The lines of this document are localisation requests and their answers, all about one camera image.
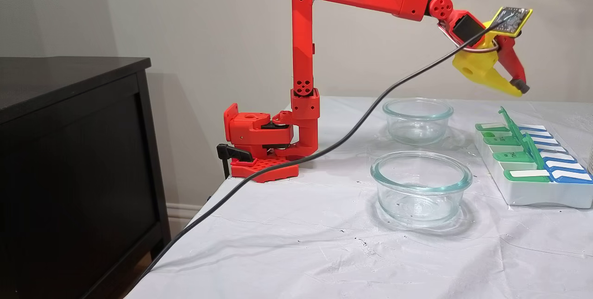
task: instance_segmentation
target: clear glass bowl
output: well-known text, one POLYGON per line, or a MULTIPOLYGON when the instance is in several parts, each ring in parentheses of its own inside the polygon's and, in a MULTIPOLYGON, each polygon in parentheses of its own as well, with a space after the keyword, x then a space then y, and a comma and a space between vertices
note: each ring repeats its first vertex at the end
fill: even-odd
POLYGON ((428 145, 445 136, 453 107, 428 98, 394 100, 383 105, 389 135, 408 145, 428 145))
POLYGON ((472 172, 445 155, 402 151, 389 153, 371 166, 379 204, 393 219, 418 227, 451 220, 459 210, 472 172))

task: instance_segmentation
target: pill organizer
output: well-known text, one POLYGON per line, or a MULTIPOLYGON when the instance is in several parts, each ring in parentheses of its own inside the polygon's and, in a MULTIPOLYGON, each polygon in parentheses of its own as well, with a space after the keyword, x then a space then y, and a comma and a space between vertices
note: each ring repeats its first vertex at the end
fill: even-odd
POLYGON ((545 126, 476 124, 476 147, 509 205, 556 204, 590 208, 593 177, 545 126))

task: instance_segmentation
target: black dresser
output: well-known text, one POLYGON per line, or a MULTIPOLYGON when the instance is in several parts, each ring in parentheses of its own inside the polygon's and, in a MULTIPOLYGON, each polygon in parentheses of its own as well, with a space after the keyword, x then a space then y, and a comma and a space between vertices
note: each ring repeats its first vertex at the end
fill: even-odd
POLYGON ((170 240, 148 58, 0 58, 0 298, 109 298, 170 240))

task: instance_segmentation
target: white plastic sheet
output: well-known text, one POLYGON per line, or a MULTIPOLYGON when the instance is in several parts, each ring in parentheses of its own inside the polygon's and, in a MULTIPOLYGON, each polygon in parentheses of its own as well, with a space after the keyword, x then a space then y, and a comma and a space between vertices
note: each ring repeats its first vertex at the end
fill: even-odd
MULTIPOLYGON (((323 97, 320 149, 341 138, 371 101, 323 97)), ((473 172, 451 223, 410 229, 377 207, 373 160, 413 149, 388 140, 377 109, 349 142, 301 166, 299 177, 247 184, 128 299, 593 297, 593 210, 508 206, 472 141, 475 123, 503 121, 497 111, 504 105, 516 122, 545 125, 584 164, 593 104, 447 102, 455 113, 446 138, 422 149, 473 172)), ((201 212, 238 182, 227 179, 201 212)))

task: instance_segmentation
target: black cable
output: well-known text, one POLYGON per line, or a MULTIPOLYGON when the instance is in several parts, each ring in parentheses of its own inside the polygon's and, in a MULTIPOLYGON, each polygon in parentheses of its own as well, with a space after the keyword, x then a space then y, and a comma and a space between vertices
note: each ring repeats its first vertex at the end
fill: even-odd
POLYGON ((371 113, 373 112, 373 110, 375 110, 375 108, 377 107, 377 105, 379 105, 379 103, 381 103, 381 101, 385 97, 387 97, 389 95, 389 93, 392 92, 392 90, 394 90, 398 86, 402 85, 403 83, 406 83, 406 82, 410 81, 411 79, 414 79, 418 75, 421 75, 422 73, 424 73, 424 72, 432 69, 433 67, 435 67, 438 64, 444 62, 445 60, 451 58, 454 54, 456 54, 457 52, 460 52, 461 50, 463 50, 463 48, 465 48, 466 46, 468 46, 474 40, 479 39, 480 37, 482 37, 483 35, 485 35, 489 31, 491 31, 492 29, 494 29, 497 26, 501 25, 502 23, 506 22, 513 15, 514 14, 510 14, 506 18, 504 18, 504 19, 496 22, 495 24, 492 24, 491 26, 489 26, 488 28, 484 29, 483 31, 480 31, 480 33, 477 33, 477 35, 474 35, 474 37, 470 38, 467 42, 461 44, 461 46, 459 46, 455 50, 449 52, 447 55, 443 56, 439 60, 436 60, 432 64, 430 64, 430 65, 428 65, 428 66, 426 66, 426 67, 424 67, 422 69, 419 69, 415 73, 413 73, 411 75, 408 75, 407 77, 403 78, 402 80, 400 80, 400 81, 394 83, 393 85, 391 85, 379 97, 377 97, 377 99, 375 100, 375 102, 373 102, 373 104, 369 107, 369 109, 366 111, 366 113, 364 113, 364 115, 362 115, 362 117, 354 125, 354 127, 352 128, 352 130, 350 130, 346 134, 346 136, 344 136, 342 139, 340 139, 335 144, 333 144, 333 145, 329 146, 328 148, 320 151, 319 153, 315 153, 313 155, 310 155, 308 157, 304 157, 304 158, 301 158, 301 159, 298 159, 298 160, 294 160, 294 161, 290 161, 290 162, 285 162, 283 164, 270 166, 270 167, 267 167, 267 168, 264 168, 264 169, 260 170, 259 172, 254 172, 250 176, 244 178, 243 181, 239 182, 239 184, 236 187, 234 187, 219 202, 217 202, 216 204, 214 204, 214 206, 212 206, 209 210, 207 210, 206 212, 204 212, 203 215, 201 215, 193 223, 190 223, 189 225, 187 225, 186 228, 184 228, 179 234, 177 234, 171 240, 171 242, 169 242, 169 244, 167 244, 167 246, 165 246, 165 248, 163 248, 163 250, 159 253, 159 255, 157 255, 157 257, 155 257, 155 259, 152 261, 152 263, 150 263, 150 265, 146 268, 146 270, 144 270, 144 272, 140 275, 140 277, 138 277, 138 279, 134 283, 133 287, 135 287, 140 282, 140 280, 142 280, 142 278, 144 278, 144 276, 146 276, 150 271, 152 271, 152 268, 158 263, 158 261, 161 260, 161 257, 163 257, 163 255, 165 255, 165 253, 167 253, 169 251, 169 249, 176 242, 178 242, 180 238, 182 238, 182 236, 184 236, 187 232, 191 231, 191 229, 193 229, 199 223, 201 223, 202 221, 204 221, 204 219, 206 219, 208 216, 212 215, 214 213, 214 211, 218 210, 224 203, 227 202, 227 200, 229 200, 229 198, 233 197, 233 195, 235 195, 235 193, 237 193, 237 191, 239 191, 239 189, 241 189, 244 185, 246 185, 246 183, 248 183, 248 181, 251 181, 252 179, 260 176, 261 174, 264 174, 265 172, 271 172, 271 171, 276 170, 276 169, 279 169, 279 168, 285 168, 285 167, 292 166, 292 165, 302 164, 302 163, 308 162, 310 160, 315 160, 315 159, 317 159, 319 157, 322 157, 322 156, 328 154, 329 152, 333 151, 334 149, 338 148, 340 145, 342 145, 343 143, 345 143, 350 137, 352 137, 352 135, 354 134, 354 132, 356 132, 356 130, 358 130, 358 128, 360 128, 360 126, 362 126, 362 124, 365 122, 365 120, 371 115, 371 113))

